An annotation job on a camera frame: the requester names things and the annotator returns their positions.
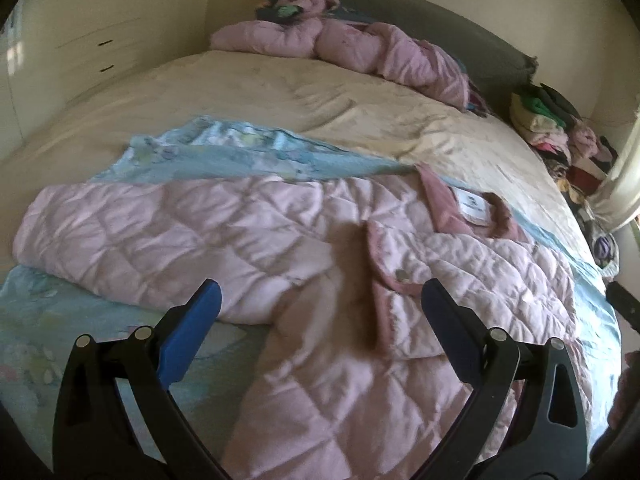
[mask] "gray headboard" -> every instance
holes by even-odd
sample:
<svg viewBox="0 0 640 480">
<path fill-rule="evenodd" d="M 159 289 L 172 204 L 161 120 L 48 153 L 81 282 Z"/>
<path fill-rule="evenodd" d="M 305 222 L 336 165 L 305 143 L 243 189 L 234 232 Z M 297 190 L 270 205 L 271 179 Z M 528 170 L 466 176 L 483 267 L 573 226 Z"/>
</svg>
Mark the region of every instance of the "gray headboard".
<svg viewBox="0 0 640 480">
<path fill-rule="evenodd" d="M 340 0 L 341 4 L 393 23 L 459 59 L 494 111 L 509 120 L 511 93 L 530 81 L 538 66 L 509 43 L 462 16 L 425 0 Z"/>
</svg>

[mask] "pink duvet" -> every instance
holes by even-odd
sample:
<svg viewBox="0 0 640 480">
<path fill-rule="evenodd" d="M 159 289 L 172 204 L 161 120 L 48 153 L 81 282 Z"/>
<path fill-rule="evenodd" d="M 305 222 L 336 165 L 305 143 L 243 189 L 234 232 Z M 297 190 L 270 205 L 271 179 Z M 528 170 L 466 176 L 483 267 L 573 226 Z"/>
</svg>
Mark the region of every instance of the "pink duvet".
<svg viewBox="0 0 640 480">
<path fill-rule="evenodd" d="M 492 214 L 479 228 L 426 166 L 298 184 L 53 186 L 14 249 L 22 264 L 161 309 L 214 278 L 222 320 L 273 326 L 223 459 L 236 480 L 406 480 L 469 395 L 418 309 L 430 278 L 514 338 L 562 338 L 590 416 L 568 263 L 532 243 L 497 196 L 483 197 Z M 515 394 L 484 457 L 500 446 Z"/>
<path fill-rule="evenodd" d="M 211 36 L 213 50 L 279 57 L 319 57 L 355 72 L 380 75 L 427 97 L 466 110 L 468 78 L 458 63 L 427 41 L 400 28 L 373 23 L 364 30 L 339 20 L 310 18 L 293 25 L 241 22 Z"/>
</svg>

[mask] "curtain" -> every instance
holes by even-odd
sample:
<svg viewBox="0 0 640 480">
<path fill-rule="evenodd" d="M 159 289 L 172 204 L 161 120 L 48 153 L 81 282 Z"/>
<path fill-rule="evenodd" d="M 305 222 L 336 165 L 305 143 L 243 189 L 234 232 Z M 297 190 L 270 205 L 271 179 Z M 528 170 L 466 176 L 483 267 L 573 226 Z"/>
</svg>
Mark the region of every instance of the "curtain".
<svg viewBox="0 0 640 480">
<path fill-rule="evenodd" d="M 640 213 L 640 120 L 611 172 L 589 197 L 589 205 L 608 232 L 620 229 Z"/>
</svg>

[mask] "blue sheet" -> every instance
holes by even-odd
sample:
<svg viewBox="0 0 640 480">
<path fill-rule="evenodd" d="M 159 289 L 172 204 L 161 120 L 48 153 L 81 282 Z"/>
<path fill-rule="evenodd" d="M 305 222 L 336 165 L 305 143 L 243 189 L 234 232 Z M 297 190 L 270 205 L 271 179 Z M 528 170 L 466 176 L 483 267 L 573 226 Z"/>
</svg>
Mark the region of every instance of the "blue sheet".
<svg viewBox="0 0 640 480">
<path fill-rule="evenodd" d="M 406 171 L 411 167 L 285 130 L 200 117 L 159 137 L 133 137 L 123 157 L 93 181 L 158 183 L 273 173 L 309 180 Z M 578 320 L 594 384 L 593 444 L 606 428 L 620 374 L 614 311 L 594 285 L 597 269 L 575 260 L 553 235 L 515 215 L 537 241 L 563 252 L 572 263 Z M 50 464 L 60 377 L 76 337 L 91 333 L 97 340 L 122 338 L 160 317 L 156 311 L 105 301 L 34 269 L 12 270 L 0 290 L 0 401 L 43 460 Z M 171 387 L 187 420 L 215 456 L 222 455 L 267 334 L 267 327 L 216 323 L 185 379 Z M 130 389 L 121 386 L 143 449 L 159 458 Z"/>
</svg>

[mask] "drawer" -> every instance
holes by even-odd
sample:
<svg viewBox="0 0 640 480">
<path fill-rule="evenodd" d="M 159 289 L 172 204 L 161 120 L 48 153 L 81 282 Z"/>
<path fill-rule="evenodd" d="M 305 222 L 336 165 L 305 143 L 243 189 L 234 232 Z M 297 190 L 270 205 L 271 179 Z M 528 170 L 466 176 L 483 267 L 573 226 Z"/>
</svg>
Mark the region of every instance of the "drawer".
<svg viewBox="0 0 640 480">
<path fill-rule="evenodd" d="M 90 89 L 115 78 L 138 65 L 142 60 L 140 44 L 130 44 L 63 69 L 60 76 L 67 102 Z"/>
<path fill-rule="evenodd" d="M 56 49 L 56 62 L 63 69 L 81 66 L 96 57 L 141 43 L 148 37 L 145 20 L 131 20 L 96 30 Z"/>
</svg>

